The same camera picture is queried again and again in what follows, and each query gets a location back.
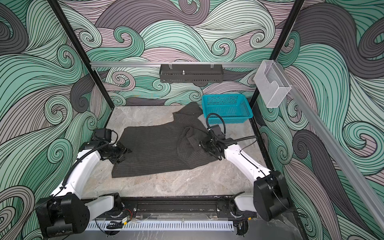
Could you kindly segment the teal plastic basket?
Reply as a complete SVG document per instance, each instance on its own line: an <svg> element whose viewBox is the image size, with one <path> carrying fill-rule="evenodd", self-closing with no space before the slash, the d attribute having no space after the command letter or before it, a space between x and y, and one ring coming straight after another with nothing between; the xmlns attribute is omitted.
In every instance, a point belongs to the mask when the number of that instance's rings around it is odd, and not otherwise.
<svg viewBox="0 0 384 240"><path fill-rule="evenodd" d="M242 94L203 95L202 109L205 118L214 113L225 124L241 124L254 116L248 100Z"/></svg>

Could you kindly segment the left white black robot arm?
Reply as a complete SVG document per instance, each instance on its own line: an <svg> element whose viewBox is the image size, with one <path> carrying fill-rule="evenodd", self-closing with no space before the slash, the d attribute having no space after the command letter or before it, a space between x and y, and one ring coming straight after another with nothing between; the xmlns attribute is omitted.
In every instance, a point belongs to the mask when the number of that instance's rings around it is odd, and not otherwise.
<svg viewBox="0 0 384 240"><path fill-rule="evenodd" d="M91 140L80 147L75 163L59 186L49 197L38 201L35 213L44 239L83 233L89 222L105 213L122 215L124 204L118 193L106 194L88 203L83 200L85 185L97 163L119 164L129 151L112 139L115 134L106 128L94 130Z"/></svg>

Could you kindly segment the dark pinstriped long sleeve shirt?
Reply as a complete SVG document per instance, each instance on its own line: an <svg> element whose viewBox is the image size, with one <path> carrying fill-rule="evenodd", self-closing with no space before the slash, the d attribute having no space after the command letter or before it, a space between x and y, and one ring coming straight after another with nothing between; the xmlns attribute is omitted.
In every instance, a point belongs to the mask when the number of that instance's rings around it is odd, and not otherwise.
<svg viewBox="0 0 384 240"><path fill-rule="evenodd" d="M119 142L130 152L114 165L113 178L191 170L216 161L200 142L208 131L199 120L203 110L189 103L173 113L174 120L158 126L127 127Z"/></svg>

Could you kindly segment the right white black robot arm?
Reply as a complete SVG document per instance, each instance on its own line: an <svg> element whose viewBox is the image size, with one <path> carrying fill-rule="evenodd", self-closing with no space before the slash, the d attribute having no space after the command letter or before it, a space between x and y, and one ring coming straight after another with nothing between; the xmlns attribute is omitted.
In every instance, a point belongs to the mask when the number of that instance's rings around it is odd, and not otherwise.
<svg viewBox="0 0 384 240"><path fill-rule="evenodd" d="M208 135L199 146L215 159L231 162L253 184L252 193L241 193L233 198L235 211L257 213L267 222L289 211L292 208L291 198L284 175L259 164L238 144L246 140L256 140L257 137L226 139L225 121L216 113L207 115L206 124Z"/></svg>

